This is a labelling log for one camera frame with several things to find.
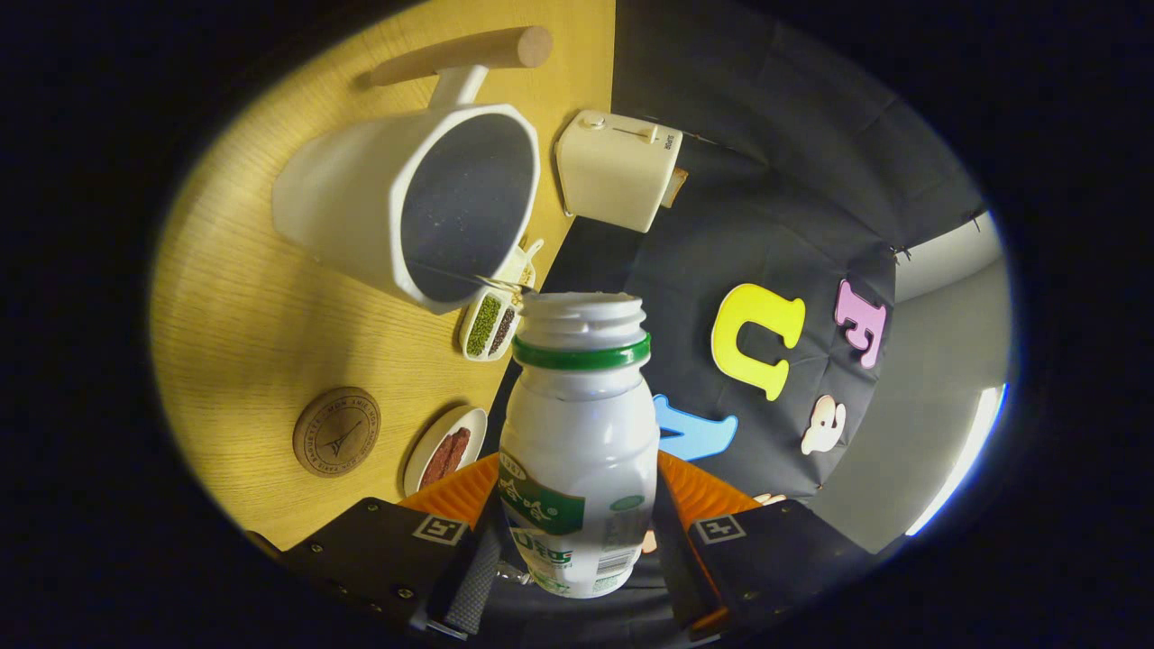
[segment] brown food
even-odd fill
[[[512,323],[514,312],[511,308],[507,308],[504,315],[501,316],[501,324],[497,326],[497,333],[493,336],[493,345],[489,348],[489,353],[496,353],[497,348],[504,342],[504,337],[509,335],[509,324]]]
[[[429,458],[429,464],[425,468],[425,475],[421,476],[421,485],[418,488],[425,488],[457,470],[460,458],[465,455],[465,448],[469,447],[471,434],[469,428],[459,428],[456,433],[441,440],[441,446],[433,452],[433,457]]]

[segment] wooden handle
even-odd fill
[[[535,68],[549,58],[553,35],[544,27],[515,27],[445,40],[402,54],[376,66],[373,85],[389,85],[429,76],[445,68]]]

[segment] white wall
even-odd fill
[[[904,303],[965,279],[1002,256],[990,214],[898,254],[894,299]]]
[[[954,241],[972,248],[965,238]],[[894,307],[882,379],[865,418],[808,502],[870,552],[905,534],[926,509],[961,450],[979,394],[1006,379],[1011,312],[1004,259],[973,274],[953,259],[953,273],[964,278]],[[915,292],[914,285],[929,283],[911,282],[906,290]]]

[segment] barcode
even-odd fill
[[[617,554],[609,554],[607,557],[601,557],[597,562],[597,576],[601,576],[608,573],[620,573],[629,566],[629,560],[634,558],[634,551],[619,552]]]

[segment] mug handle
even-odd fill
[[[429,45],[376,66],[373,85],[441,75],[429,107],[471,104],[492,68],[535,68],[549,58],[553,35],[540,25],[515,27]]]

